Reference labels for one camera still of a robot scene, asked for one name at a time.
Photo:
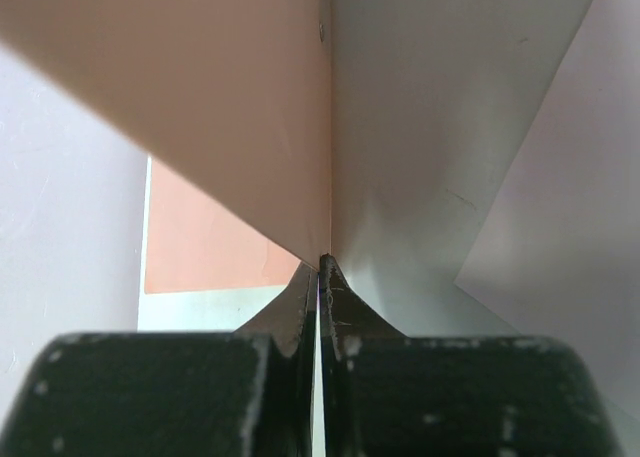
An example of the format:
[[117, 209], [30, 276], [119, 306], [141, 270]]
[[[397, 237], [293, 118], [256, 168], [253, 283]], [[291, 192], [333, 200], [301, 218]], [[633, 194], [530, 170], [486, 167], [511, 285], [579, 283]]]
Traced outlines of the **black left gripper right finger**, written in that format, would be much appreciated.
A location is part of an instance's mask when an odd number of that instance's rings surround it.
[[319, 264], [330, 456], [618, 456], [583, 360], [540, 336], [409, 337]]

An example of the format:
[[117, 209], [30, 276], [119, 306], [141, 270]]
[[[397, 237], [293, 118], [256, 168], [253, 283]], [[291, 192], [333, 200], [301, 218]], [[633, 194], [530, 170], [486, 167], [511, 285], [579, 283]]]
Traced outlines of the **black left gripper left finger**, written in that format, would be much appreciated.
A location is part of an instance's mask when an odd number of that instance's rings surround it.
[[38, 355], [5, 456], [308, 456], [318, 276], [233, 332], [68, 333]]

